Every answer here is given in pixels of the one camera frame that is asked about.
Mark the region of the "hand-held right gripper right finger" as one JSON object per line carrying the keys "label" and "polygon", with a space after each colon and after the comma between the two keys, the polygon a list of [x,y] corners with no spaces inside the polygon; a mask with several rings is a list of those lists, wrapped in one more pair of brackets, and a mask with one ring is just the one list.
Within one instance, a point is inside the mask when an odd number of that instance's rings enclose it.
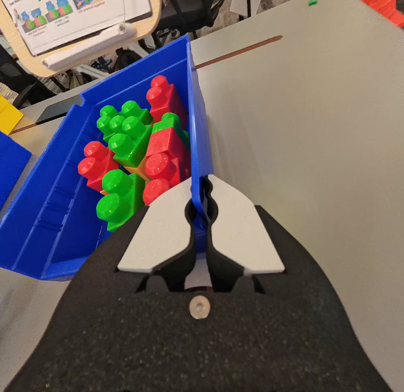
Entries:
{"label": "hand-held right gripper right finger", "polygon": [[215,175],[205,178],[208,243],[212,276],[282,273],[285,265],[253,202]]}

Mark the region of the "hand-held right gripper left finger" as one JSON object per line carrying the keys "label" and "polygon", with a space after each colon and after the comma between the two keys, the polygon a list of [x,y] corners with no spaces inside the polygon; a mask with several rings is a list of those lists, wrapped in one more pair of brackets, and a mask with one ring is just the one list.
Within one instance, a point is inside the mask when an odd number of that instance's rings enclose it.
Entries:
{"label": "hand-held right gripper left finger", "polygon": [[188,178],[149,205],[118,263],[118,270],[152,273],[163,268],[191,244],[194,220],[191,178]]}

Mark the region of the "blue plastic bin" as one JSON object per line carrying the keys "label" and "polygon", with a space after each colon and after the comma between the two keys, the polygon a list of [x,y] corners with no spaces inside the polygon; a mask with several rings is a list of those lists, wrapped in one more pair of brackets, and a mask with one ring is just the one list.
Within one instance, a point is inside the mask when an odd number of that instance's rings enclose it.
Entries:
{"label": "blue plastic bin", "polygon": [[0,132],[0,207],[6,202],[11,190],[27,165],[31,152],[11,137]]}
{"label": "blue plastic bin", "polygon": [[184,36],[80,94],[81,105],[70,108],[1,219],[1,268],[37,280],[71,277],[109,237],[96,214],[101,194],[87,187],[78,163],[88,142],[102,140],[96,127],[102,107],[134,100],[146,108],[146,92],[159,75],[174,84],[188,111],[191,194],[203,216],[203,177],[214,170],[205,102]]}

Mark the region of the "pile of colourful toy blocks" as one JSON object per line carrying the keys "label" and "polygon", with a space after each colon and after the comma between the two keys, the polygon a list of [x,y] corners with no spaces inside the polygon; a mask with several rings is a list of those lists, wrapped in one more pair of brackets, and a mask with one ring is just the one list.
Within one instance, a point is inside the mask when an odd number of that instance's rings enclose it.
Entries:
{"label": "pile of colourful toy blocks", "polygon": [[134,100],[123,103],[120,111],[104,106],[97,128],[105,145],[87,143],[78,164],[87,187],[102,195],[96,214],[110,233],[191,177],[187,111],[174,83],[155,76],[146,100],[149,109]]}

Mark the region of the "yellow plastic bin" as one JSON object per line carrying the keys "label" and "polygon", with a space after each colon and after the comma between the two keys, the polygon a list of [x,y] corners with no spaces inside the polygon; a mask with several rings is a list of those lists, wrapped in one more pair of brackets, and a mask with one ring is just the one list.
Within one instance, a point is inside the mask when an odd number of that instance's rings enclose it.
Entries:
{"label": "yellow plastic bin", "polygon": [[23,113],[0,96],[0,131],[9,135],[23,118]]}

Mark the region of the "wooden clipboard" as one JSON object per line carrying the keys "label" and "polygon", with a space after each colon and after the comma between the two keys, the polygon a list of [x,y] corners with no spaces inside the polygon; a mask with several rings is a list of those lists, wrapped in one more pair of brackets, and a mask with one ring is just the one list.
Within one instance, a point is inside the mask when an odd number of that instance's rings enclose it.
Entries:
{"label": "wooden clipboard", "polygon": [[1,35],[30,72],[50,77],[149,35],[161,0],[0,0]]}

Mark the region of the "black office chair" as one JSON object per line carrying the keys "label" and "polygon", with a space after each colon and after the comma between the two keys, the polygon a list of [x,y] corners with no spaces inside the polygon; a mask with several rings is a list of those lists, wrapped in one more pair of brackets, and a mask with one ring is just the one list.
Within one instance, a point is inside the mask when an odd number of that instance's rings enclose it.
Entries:
{"label": "black office chair", "polygon": [[192,33],[203,27],[213,27],[224,0],[169,0],[161,10],[159,23],[152,36],[165,30],[177,30],[180,36]]}

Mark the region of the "printed instruction sheet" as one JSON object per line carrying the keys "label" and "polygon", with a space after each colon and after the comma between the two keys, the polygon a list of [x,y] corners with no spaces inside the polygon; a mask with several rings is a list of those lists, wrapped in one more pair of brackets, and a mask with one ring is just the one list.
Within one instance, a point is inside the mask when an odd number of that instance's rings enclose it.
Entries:
{"label": "printed instruction sheet", "polygon": [[[32,55],[123,21],[122,0],[1,0]],[[150,0],[125,0],[127,21],[152,15]]]}

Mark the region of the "orange traffic cone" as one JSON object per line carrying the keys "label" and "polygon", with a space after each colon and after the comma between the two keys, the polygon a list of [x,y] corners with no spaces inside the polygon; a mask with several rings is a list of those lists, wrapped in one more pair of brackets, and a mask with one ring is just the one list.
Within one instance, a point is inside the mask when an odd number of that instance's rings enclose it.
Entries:
{"label": "orange traffic cone", "polygon": [[404,15],[397,10],[397,0],[361,0],[397,27],[404,27]]}

